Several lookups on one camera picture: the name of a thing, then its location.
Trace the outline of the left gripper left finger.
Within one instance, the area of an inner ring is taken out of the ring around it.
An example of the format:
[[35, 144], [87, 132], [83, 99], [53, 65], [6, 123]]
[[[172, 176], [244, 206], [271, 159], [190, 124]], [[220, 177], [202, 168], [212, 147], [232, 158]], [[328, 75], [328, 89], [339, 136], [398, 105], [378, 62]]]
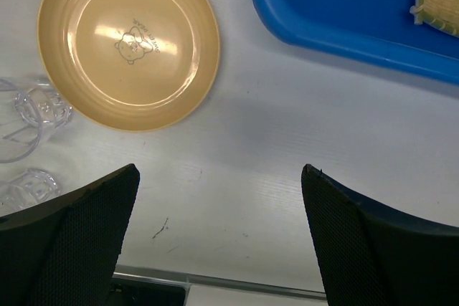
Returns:
[[140, 183], [128, 164], [1, 217], [2, 305], [103, 305]]

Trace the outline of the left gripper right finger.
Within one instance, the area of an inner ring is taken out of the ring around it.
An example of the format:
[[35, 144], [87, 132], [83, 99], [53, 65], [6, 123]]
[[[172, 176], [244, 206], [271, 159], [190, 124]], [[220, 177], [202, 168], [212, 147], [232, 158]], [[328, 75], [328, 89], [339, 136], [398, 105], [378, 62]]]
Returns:
[[329, 305], [457, 305], [458, 228], [396, 210], [310, 164], [303, 203]]

